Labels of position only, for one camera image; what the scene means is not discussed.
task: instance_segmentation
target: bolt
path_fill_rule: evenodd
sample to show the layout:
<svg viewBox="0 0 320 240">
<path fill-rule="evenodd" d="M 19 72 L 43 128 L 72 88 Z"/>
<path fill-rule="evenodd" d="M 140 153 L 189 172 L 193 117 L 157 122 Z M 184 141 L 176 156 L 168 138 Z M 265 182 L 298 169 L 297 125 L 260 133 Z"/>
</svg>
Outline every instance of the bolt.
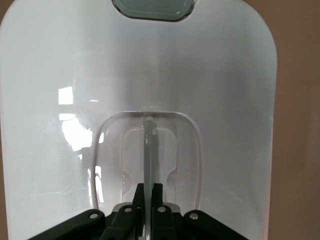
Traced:
<svg viewBox="0 0 320 240">
<path fill-rule="evenodd" d="M 198 214 L 196 213 L 191 213 L 189 216 L 192 220 L 197 220 L 199 218 Z"/>
<path fill-rule="evenodd" d="M 160 206 L 158 208 L 158 212 L 160 212 L 160 213 L 164 213 L 165 211 L 166 211 L 166 208 L 164 206 Z"/>
</svg>

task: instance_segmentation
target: beige background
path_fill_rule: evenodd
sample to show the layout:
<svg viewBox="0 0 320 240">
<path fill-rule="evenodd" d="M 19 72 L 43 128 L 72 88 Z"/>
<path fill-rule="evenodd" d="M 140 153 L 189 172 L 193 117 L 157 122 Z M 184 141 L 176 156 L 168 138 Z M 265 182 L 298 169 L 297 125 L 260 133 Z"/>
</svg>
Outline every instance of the beige background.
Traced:
<svg viewBox="0 0 320 240">
<path fill-rule="evenodd" d="M 320 0 L 245 2 L 265 20 L 278 54 L 269 240 L 320 240 Z M 0 0 L 0 21 L 11 3 Z M 1 159 L 0 175 L 6 240 Z"/>
</svg>

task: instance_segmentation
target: white plastic panel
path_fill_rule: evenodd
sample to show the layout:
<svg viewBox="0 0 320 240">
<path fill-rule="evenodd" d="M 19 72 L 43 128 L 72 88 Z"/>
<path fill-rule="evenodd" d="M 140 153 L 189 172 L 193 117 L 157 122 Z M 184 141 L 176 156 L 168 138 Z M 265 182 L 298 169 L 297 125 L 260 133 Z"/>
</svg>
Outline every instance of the white plastic panel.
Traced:
<svg viewBox="0 0 320 240">
<path fill-rule="evenodd" d="M 127 111 L 191 119 L 199 208 L 266 239 L 276 68 L 269 29 L 241 1 L 199 0 L 186 19 L 163 22 L 127 18 L 110 0 L 16 0 L 0 29 L 10 239 L 93 207 L 92 178 L 108 184 L 94 172 L 95 139 Z"/>
</svg>

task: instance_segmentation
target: black mount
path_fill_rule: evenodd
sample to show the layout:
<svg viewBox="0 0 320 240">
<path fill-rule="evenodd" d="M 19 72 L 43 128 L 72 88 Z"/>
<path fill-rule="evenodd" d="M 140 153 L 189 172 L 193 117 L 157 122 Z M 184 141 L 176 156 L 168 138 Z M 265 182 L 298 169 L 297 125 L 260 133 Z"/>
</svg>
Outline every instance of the black mount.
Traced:
<svg viewBox="0 0 320 240">
<path fill-rule="evenodd" d="M 163 185 L 155 183 L 151 240 L 247 240 L 203 211 L 192 210 L 182 216 L 175 206 L 163 203 Z M 117 205 L 107 217 L 97 209 L 87 210 L 30 240 L 138 240 L 144 218 L 144 184 L 139 183 L 132 204 Z"/>
</svg>

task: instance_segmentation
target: glossy plastic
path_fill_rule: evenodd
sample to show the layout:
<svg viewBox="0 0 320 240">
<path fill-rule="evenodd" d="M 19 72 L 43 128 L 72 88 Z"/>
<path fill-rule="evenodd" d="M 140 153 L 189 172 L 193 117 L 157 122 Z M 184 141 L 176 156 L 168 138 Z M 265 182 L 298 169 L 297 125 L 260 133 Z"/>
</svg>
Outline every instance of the glossy plastic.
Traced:
<svg viewBox="0 0 320 240">
<path fill-rule="evenodd" d="M 136 19 L 179 21 L 193 9 L 194 0 L 112 0 L 125 16 Z"/>
<path fill-rule="evenodd" d="M 199 153 L 183 153 L 201 156 L 201 188 L 187 193 L 199 191 L 200 210 L 248 239 L 266 239 L 276 68 L 268 27 L 238 0 L 199 0 L 178 22 L 128 18 L 110 0 L 14 1 L 0 29 L 10 239 L 94 207 L 94 180 L 104 211 L 114 198 L 128 200 L 126 185 L 109 188 L 106 174 L 128 169 L 128 158 L 114 161 L 101 148 L 106 140 L 99 143 L 106 120 L 125 112 L 179 115 L 196 126 Z M 160 130 L 166 143 L 184 143 L 170 128 Z M 121 153 L 138 156 L 129 147 L 141 134 L 123 135 Z M 179 151 L 170 145 L 169 158 Z M 113 165 L 120 162 L 128 165 Z M 197 178 L 184 176 L 185 183 Z M 183 194 L 175 195 L 181 211 L 192 204 Z"/>
</svg>

